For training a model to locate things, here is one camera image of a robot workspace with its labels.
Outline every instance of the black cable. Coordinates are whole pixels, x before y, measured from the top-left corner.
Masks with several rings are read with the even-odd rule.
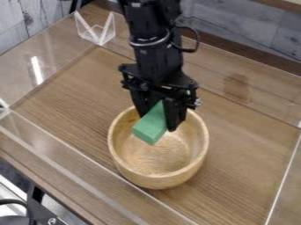
[[[28,225],[35,225],[34,212],[32,212],[31,208],[28,207],[28,205],[20,200],[0,200],[0,206],[8,205],[8,204],[16,204],[16,205],[26,207],[28,219],[30,219]]]
[[[193,29],[191,27],[189,26],[182,26],[182,25],[175,25],[175,27],[181,28],[181,29],[190,29],[194,34],[196,34],[196,47],[194,48],[185,48],[185,47],[181,47],[178,45],[175,45],[174,42],[171,42],[171,45],[183,53],[196,53],[200,49],[200,33],[196,29]]]

